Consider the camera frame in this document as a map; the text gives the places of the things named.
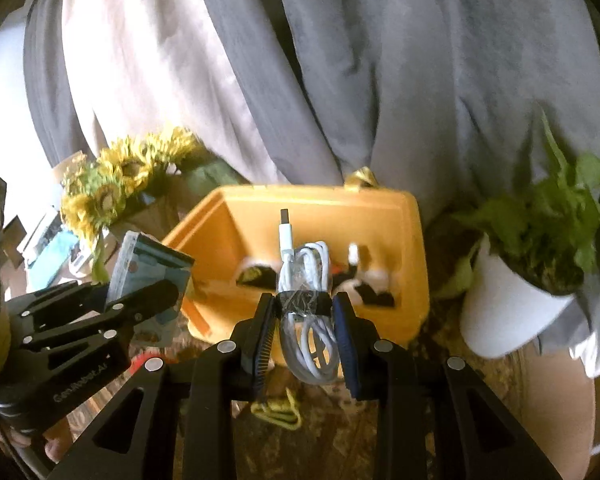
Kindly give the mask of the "blue tissue pack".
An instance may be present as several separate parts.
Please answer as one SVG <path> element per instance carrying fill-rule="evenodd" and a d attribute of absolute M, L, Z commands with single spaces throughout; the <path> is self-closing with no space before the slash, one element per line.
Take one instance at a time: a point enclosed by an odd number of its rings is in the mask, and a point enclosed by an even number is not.
<path fill-rule="evenodd" d="M 166 310 L 149 318 L 145 316 L 134 327 L 134 344 L 156 348 L 172 344 L 194 262 L 184 252 L 166 247 L 141 232 L 125 233 L 109 282 L 108 304 L 162 280 L 178 289 L 178 298 Z"/>

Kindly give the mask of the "blue cloth on table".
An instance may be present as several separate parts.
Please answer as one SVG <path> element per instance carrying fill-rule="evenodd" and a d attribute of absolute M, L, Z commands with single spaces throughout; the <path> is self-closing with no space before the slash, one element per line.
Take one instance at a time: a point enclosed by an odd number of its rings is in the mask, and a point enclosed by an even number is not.
<path fill-rule="evenodd" d="M 70 259 L 73 248 L 80 244 L 73 232 L 60 231 L 45 246 L 30 266 L 26 267 L 26 292 L 37 292 L 52 284 L 61 268 Z"/>

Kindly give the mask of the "red fluffy plush toy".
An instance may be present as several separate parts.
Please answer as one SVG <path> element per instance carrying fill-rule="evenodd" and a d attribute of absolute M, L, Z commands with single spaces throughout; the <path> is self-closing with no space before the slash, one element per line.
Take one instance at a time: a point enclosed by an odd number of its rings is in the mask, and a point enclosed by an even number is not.
<path fill-rule="evenodd" d="M 131 365 L 128 369 L 129 375 L 134 375 L 138 370 L 140 370 L 147 361 L 157 358 L 163 361 L 166 361 L 166 357 L 162 356 L 160 353 L 156 352 L 143 352 L 139 353 L 136 356 L 132 357 Z"/>

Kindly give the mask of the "yellow black small item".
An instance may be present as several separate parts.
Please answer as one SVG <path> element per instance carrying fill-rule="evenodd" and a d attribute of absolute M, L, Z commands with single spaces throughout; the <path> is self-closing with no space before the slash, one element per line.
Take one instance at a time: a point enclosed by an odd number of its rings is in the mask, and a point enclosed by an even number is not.
<path fill-rule="evenodd" d="M 289 388 L 285 389 L 283 398 L 266 399 L 262 402 L 253 402 L 250 412 L 257 419 L 277 427 L 294 431 L 302 426 L 302 417 L 299 405 L 294 394 Z"/>

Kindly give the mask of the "sunflower bouquet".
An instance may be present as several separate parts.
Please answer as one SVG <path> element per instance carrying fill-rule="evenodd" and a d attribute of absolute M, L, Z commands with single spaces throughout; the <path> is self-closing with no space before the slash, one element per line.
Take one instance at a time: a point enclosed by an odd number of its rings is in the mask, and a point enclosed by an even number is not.
<path fill-rule="evenodd" d="M 62 177 L 62 223 L 94 247 L 111 226 L 158 200 L 178 180 L 204 194 L 246 182 L 189 128 L 125 136 L 94 159 L 72 160 Z"/>

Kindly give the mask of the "white plant pot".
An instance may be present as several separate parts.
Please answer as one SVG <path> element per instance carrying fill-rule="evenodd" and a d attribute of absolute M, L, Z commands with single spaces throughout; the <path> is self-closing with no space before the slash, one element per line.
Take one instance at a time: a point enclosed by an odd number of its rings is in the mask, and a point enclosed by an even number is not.
<path fill-rule="evenodd" d="M 499 359 L 536 338 L 572 300 L 525 281 L 491 252 L 485 237 L 460 312 L 460 334 L 477 356 Z"/>

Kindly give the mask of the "mickey mouse plush toy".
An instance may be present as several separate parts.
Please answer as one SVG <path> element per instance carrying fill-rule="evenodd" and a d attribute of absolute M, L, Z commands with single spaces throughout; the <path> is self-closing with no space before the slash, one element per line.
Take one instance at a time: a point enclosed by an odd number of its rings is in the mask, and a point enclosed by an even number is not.
<path fill-rule="evenodd" d="M 390 275 L 383 271 L 368 270 L 363 266 L 364 247 L 350 243 L 347 259 L 332 260 L 330 264 L 330 292 L 332 296 L 345 292 L 354 306 L 394 309 L 398 296 L 390 290 Z"/>

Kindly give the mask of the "green potted plant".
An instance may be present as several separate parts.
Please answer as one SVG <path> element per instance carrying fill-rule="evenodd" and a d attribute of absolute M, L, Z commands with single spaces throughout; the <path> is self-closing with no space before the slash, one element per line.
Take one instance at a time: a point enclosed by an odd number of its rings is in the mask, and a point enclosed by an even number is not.
<path fill-rule="evenodd" d="M 586 152 L 568 159 L 545 114 L 541 120 L 546 176 L 519 192 L 444 217 L 465 249 L 449 277 L 434 286 L 434 298 L 452 299 L 468 291 L 477 275 L 481 242 L 507 269 L 554 296 L 573 294 L 597 270 L 600 157 Z"/>

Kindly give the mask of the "grey draped curtain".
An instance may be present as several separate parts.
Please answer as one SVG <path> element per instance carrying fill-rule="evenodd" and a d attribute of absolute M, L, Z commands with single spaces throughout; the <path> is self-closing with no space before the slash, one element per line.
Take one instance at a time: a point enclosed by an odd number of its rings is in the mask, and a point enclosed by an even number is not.
<path fill-rule="evenodd" d="M 478 238 L 460 212 L 546 175 L 546 130 L 600 157 L 591 0 L 29 0 L 23 67 L 52 162 L 184 126 L 254 183 L 370 168 L 437 262 Z"/>

